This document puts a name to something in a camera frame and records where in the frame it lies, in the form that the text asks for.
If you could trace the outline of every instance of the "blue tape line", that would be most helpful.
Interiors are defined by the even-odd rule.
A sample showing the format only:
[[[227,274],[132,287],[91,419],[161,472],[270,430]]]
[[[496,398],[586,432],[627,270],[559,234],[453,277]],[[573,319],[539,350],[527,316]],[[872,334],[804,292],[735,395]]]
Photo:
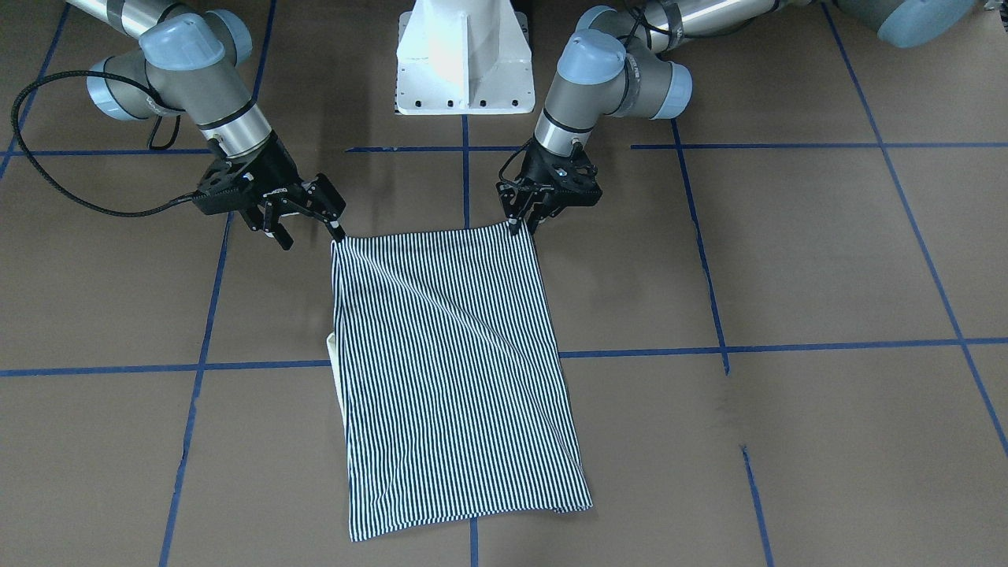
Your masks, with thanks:
[[[1008,147],[1008,142],[788,142],[788,143],[684,143],[682,149],[816,149],[870,147]],[[675,149],[673,143],[635,143],[630,149]]]
[[[268,360],[262,362],[211,362],[207,370],[262,370],[268,368],[320,368],[330,366],[328,359],[320,360]]]
[[[729,346],[728,352],[805,352],[811,350],[872,350],[880,348],[919,348],[926,346],[960,346],[958,339],[917,341],[867,341],[853,343],[807,343],[781,345]]]
[[[557,353],[560,358],[623,358],[630,356],[677,356],[682,354],[720,354],[721,347],[641,348],[627,350],[574,350]]]
[[[759,488],[756,486],[756,476],[749,461],[749,448],[742,446],[742,459],[746,463],[746,476],[749,477],[749,492],[753,496],[753,507],[756,509],[756,523],[759,525],[759,538],[763,542],[763,556],[766,567],[773,567],[773,550],[770,549],[770,535],[766,530],[766,519],[763,517],[763,502],[759,498]]]
[[[878,147],[871,142],[852,143],[635,143],[630,149],[807,149],[807,148],[850,148]]]
[[[345,153],[405,153],[416,151],[517,151],[517,145],[359,145]]]
[[[885,142],[885,147],[1008,147],[1008,142]]]
[[[1008,337],[978,337],[966,339],[971,345],[1005,345]],[[851,343],[795,343],[780,345],[740,345],[725,347],[730,354],[745,352],[805,352],[816,350],[873,350],[881,348],[920,348],[960,346],[958,339],[924,339],[907,341],[867,341]],[[635,356],[681,356],[690,354],[720,354],[721,347],[681,347],[633,350],[576,350],[557,353],[560,358],[625,358]],[[271,368],[326,368],[328,359],[317,360],[261,360],[246,362],[208,362],[205,371],[263,370]],[[145,372],[182,372],[199,369],[198,364],[148,364],[139,366],[84,366],[66,368],[13,368],[0,369],[0,377],[70,376],[80,374],[124,374]]]
[[[469,520],[469,565],[480,567],[480,527],[476,518]]]
[[[700,228],[700,217],[697,215],[697,203],[694,201],[692,186],[689,183],[689,171],[686,168],[686,155],[682,150],[682,138],[679,135],[679,126],[675,119],[671,120],[672,137],[675,139],[675,153],[679,157],[679,168],[682,171],[682,186],[686,191],[686,202],[689,204],[689,218],[692,219],[694,228],[697,231],[697,249],[700,252],[700,263],[704,268],[704,276],[707,277],[707,295],[711,301],[711,314],[714,316],[714,329],[718,333],[718,346],[721,347],[721,362],[725,365],[725,375],[732,371],[732,364],[728,360],[728,349],[725,348],[725,331],[721,326],[721,315],[718,312],[718,299],[714,294],[714,279],[711,278],[711,266],[707,262],[707,251],[704,248],[704,234]]]
[[[67,25],[67,17],[70,15],[70,4],[64,6],[64,11],[59,14],[59,23],[56,24],[56,31],[52,34],[52,41],[49,42],[49,48],[45,51],[45,59],[42,60],[42,67],[38,70],[38,75],[35,80],[38,81],[42,77],[45,77],[45,72],[49,69],[49,64],[52,63],[52,54],[56,51],[56,45],[59,44],[59,38],[62,37],[64,27]],[[28,95],[28,98],[24,100],[24,106],[21,110],[21,117],[18,119],[17,124],[23,129],[24,122],[28,119],[28,113],[31,112],[31,105],[35,102],[35,95],[38,91],[34,91]],[[10,163],[10,158],[13,155],[14,146],[17,145],[17,138],[13,135],[10,137],[10,143],[7,144],[7,153],[3,157],[3,161],[0,162],[0,180],[3,179],[4,174],[7,173],[7,164]]]
[[[896,174],[896,166],[892,162],[892,158],[889,156],[889,150],[882,141],[882,133],[879,131],[878,124],[875,122],[875,115],[872,113],[871,107],[868,105],[868,99],[865,97],[865,92],[861,88],[861,83],[858,81],[858,76],[854,72],[854,66],[851,65],[851,59],[847,54],[847,49],[844,47],[844,41],[840,38],[840,32],[837,30],[837,25],[833,21],[833,17],[830,15],[830,9],[824,3],[822,4],[823,14],[826,15],[827,22],[830,24],[830,30],[833,32],[833,37],[837,41],[837,46],[840,48],[840,54],[844,59],[844,65],[847,66],[847,72],[851,76],[851,81],[854,82],[854,87],[858,91],[858,97],[861,99],[861,104],[865,108],[865,114],[868,115],[868,122],[872,126],[872,131],[875,132],[875,139],[878,141],[879,148],[882,150],[882,156],[885,158],[886,166],[889,168],[889,176],[892,178],[893,184],[896,186],[896,193],[899,194],[899,200],[903,205],[903,211],[906,213],[906,218],[910,222],[910,227],[913,229],[913,235],[917,239],[917,244],[920,246],[920,252],[924,256],[924,261],[927,263],[927,269],[931,272],[931,279],[934,280],[934,286],[938,290],[938,296],[941,298],[941,304],[944,306],[946,313],[949,315],[949,321],[952,323],[953,330],[956,332],[956,338],[959,339],[959,344],[962,346],[963,355],[966,357],[966,362],[970,367],[970,372],[973,374],[973,380],[977,384],[977,389],[980,392],[980,396],[984,402],[984,406],[987,408],[987,414],[990,416],[991,423],[994,426],[994,431],[997,433],[998,440],[1001,442],[1001,449],[1004,451],[1005,456],[1008,457],[1008,438],[1005,437],[1004,428],[1001,426],[1001,420],[998,419],[997,412],[994,409],[994,405],[991,403],[990,395],[987,393],[987,387],[984,385],[984,380],[980,376],[980,372],[977,370],[977,366],[973,361],[973,355],[970,353],[969,344],[966,338],[963,336],[963,330],[959,326],[959,321],[956,319],[956,313],[952,309],[952,302],[949,301],[949,296],[946,294],[944,286],[941,285],[941,278],[938,277],[937,268],[934,265],[934,261],[931,259],[931,254],[927,250],[927,244],[924,242],[923,233],[920,231],[920,227],[917,225],[917,220],[913,216],[913,211],[910,209],[910,202],[906,198],[906,192],[903,191],[903,184],[899,181],[899,176]]]
[[[262,52],[259,53],[259,68],[255,72],[255,85],[252,87],[252,98],[259,99],[259,88],[262,87],[262,76],[266,70],[266,55],[269,54],[269,40],[273,36],[273,17],[276,15],[276,0],[269,3],[269,15],[266,16],[266,33],[262,38]]]
[[[145,364],[138,366],[89,366],[76,368],[17,368],[0,370],[0,377],[80,376],[87,374],[134,374],[146,372],[191,372],[197,364]]]
[[[969,344],[969,345],[1008,344],[1008,337],[988,337],[988,338],[978,338],[978,339],[966,339],[966,344]]]
[[[35,155],[60,156],[93,156],[93,155],[203,155],[211,153],[209,148],[173,148],[173,149],[39,149],[33,150]],[[11,155],[22,156],[21,150],[12,151]]]
[[[228,261],[228,236],[231,233],[231,223],[234,216],[234,213],[228,213],[228,219],[224,223],[224,237],[221,239],[221,253],[217,259],[214,291],[210,296],[210,308],[207,310],[207,327],[203,334],[203,345],[200,347],[200,364],[196,371],[196,378],[193,380],[193,395],[190,398],[188,417],[185,419],[185,435],[182,436],[182,458],[178,461],[178,470],[175,472],[175,487],[171,493],[168,521],[164,526],[164,541],[161,544],[161,557],[157,563],[158,567],[167,567],[168,554],[171,551],[171,539],[174,536],[175,520],[178,517],[178,502],[181,499],[182,482],[185,480],[185,465],[188,463],[188,450],[193,443],[193,430],[196,427],[196,403],[200,399],[200,391],[203,389],[203,376],[205,374],[207,356],[210,353],[210,339],[214,332],[214,317],[217,314],[217,302],[221,297],[221,282],[224,279],[224,265]]]
[[[469,116],[462,115],[462,215],[469,229]]]

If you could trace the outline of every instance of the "light blue joint cap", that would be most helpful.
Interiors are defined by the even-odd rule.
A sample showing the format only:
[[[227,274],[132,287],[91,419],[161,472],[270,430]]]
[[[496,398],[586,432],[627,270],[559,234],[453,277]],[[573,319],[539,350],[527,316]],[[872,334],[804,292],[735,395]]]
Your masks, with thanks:
[[[672,66],[672,81],[668,85],[668,94],[665,101],[661,103],[658,113],[651,117],[651,120],[663,118],[675,118],[686,109],[689,104],[689,97],[692,96],[692,75],[689,70],[677,63],[668,62]]]
[[[610,8],[609,6],[596,6],[594,8],[589,8],[587,12],[581,15],[578,19],[578,27],[575,28],[576,31],[581,31],[582,29],[588,29],[592,27],[595,20],[599,18],[602,14],[606,12],[615,12],[616,8]]]
[[[252,55],[252,34],[249,33],[249,28],[246,27],[242,18],[228,10],[211,10],[207,13],[221,18],[224,25],[228,27],[228,31],[231,32],[231,39],[235,42],[235,51],[238,53],[238,61],[235,62],[235,67],[238,67],[245,60],[249,59]]]
[[[623,73],[626,56],[619,39],[598,29],[583,29],[568,40],[556,73],[576,85],[601,85]]]
[[[906,0],[879,27],[879,39],[916,47],[941,35],[970,11],[975,0]]]
[[[165,71],[206,69],[224,59],[224,43],[202,16],[182,14],[140,35],[147,63]]]
[[[96,63],[91,68],[91,71],[105,71],[105,63],[110,59],[112,58],[106,58]],[[116,98],[112,96],[112,91],[109,90],[109,83],[105,79],[101,77],[89,77],[88,94],[91,95],[91,101],[95,103],[98,110],[101,110],[106,115],[116,120],[139,120],[136,116],[126,112],[126,109],[116,102]]]

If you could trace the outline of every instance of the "striped cloth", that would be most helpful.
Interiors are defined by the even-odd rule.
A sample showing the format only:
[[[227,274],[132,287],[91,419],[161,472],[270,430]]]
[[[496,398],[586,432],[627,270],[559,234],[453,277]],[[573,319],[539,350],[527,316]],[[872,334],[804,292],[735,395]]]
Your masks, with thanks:
[[[592,506],[527,230],[347,237],[333,289],[351,540]]]

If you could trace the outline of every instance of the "black cable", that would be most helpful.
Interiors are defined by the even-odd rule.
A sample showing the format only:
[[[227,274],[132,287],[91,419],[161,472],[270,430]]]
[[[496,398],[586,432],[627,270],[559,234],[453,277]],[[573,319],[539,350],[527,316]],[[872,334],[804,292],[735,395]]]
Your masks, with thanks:
[[[150,87],[147,87],[146,85],[141,85],[140,83],[137,83],[136,81],[128,77],[123,77],[121,75],[114,75],[111,73],[104,73],[101,71],[65,71],[62,73],[56,73],[53,75],[49,75],[47,77],[43,77],[38,81],[31,83],[24,89],[22,89],[21,92],[18,93],[17,97],[14,99],[14,104],[10,108],[10,127],[11,130],[13,130],[14,132],[14,138],[17,139],[17,145],[21,147],[21,151],[24,152],[24,156],[28,158],[28,161],[30,161],[31,165],[35,168],[36,172],[38,172],[38,175],[42,176],[42,179],[44,179],[46,183],[52,186],[52,189],[58,191],[59,194],[66,197],[67,199],[70,199],[71,201],[77,203],[78,205],[87,207],[92,211],[96,211],[104,215],[110,215],[113,217],[128,217],[128,218],[147,217],[150,215],[160,213],[161,211],[164,211],[166,209],[170,209],[171,207],[174,207],[176,205],[181,205],[182,203],[187,203],[192,201],[196,193],[179,195],[178,197],[175,197],[174,199],[168,201],[167,203],[164,203],[163,205],[159,205],[157,207],[154,207],[153,209],[147,209],[146,211],[137,211],[137,212],[114,211],[112,209],[106,209],[105,207],[101,207],[99,205],[95,205],[94,203],[89,203],[84,199],[81,199],[80,197],[68,191],[67,188],[59,185],[54,179],[52,179],[52,176],[50,176],[48,172],[46,172],[45,168],[42,167],[41,163],[38,162],[38,159],[36,159],[34,154],[31,153],[31,150],[28,149],[27,144],[24,143],[24,137],[22,137],[21,135],[21,124],[19,120],[21,114],[21,105],[24,104],[25,99],[27,99],[32,92],[36,91],[43,85],[47,85],[49,83],[52,83],[53,81],[59,81],[60,79],[70,79],[71,77],[98,77],[100,79],[108,79],[111,81],[126,83],[127,85],[130,85],[142,91],[144,94],[150,97],[151,100],[153,100],[156,104],[163,106],[164,108],[168,108],[169,110],[182,112],[179,109],[170,108],[167,105],[165,105],[164,102],[161,100],[161,98],[157,95],[157,92],[151,89]]]
[[[164,145],[154,145],[154,136],[157,135],[158,128],[161,127],[161,119],[163,116],[158,115],[157,120],[154,120],[154,127],[150,129],[150,135],[147,136],[147,149],[152,151],[164,151],[172,145],[175,144],[175,139],[178,137],[178,125],[181,123],[181,115],[175,115],[175,127],[171,130],[171,137],[168,138],[167,143]]]
[[[508,187],[508,188],[511,188],[511,189],[516,189],[516,188],[520,187],[518,184],[514,183],[513,181],[505,179],[504,178],[504,171],[508,168],[508,165],[511,164],[511,161],[514,161],[514,158],[517,157],[519,153],[521,153],[522,151],[525,151],[526,149],[528,149],[528,146],[531,145],[532,140],[534,140],[534,139],[535,139],[534,137],[528,138],[528,141],[526,141],[525,143],[521,144],[521,147],[519,147],[518,149],[514,150],[514,153],[512,153],[511,156],[508,157],[506,161],[504,161],[504,164],[501,165],[500,171],[497,172],[497,179],[499,179],[500,183],[502,183],[505,187]]]

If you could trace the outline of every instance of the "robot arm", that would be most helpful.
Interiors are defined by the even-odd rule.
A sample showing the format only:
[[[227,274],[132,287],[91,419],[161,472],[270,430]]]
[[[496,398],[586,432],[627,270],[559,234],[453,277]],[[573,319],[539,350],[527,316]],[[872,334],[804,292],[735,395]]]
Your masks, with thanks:
[[[119,120],[185,113],[200,128],[215,160],[192,201],[207,215],[238,211],[286,250],[292,239],[279,218],[299,213],[322,221],[333,238],[345,235],[339,217],[346,203],[329,180],[303,181],[235,66],[252,52],[241,19],[226,10],[204,16],[170,0],[68,0],[140,48],[94,68],[147,85],[158,96],[119,81],[89,77],[95,104]]]
[[[497,191],[517,232],[529,231],[566,207],[602,197],[598,169],[585,145],[603,115],[674,118],[689,102],[692,79],[682,66],[657,59],[685,41],[724,34],[787,5],[818,0],[648,0],[617,11],[597,6],[578,21],[514,180],[501,168]],[[898,47],[924,43],[962,18],[973,0],[831,0]]]

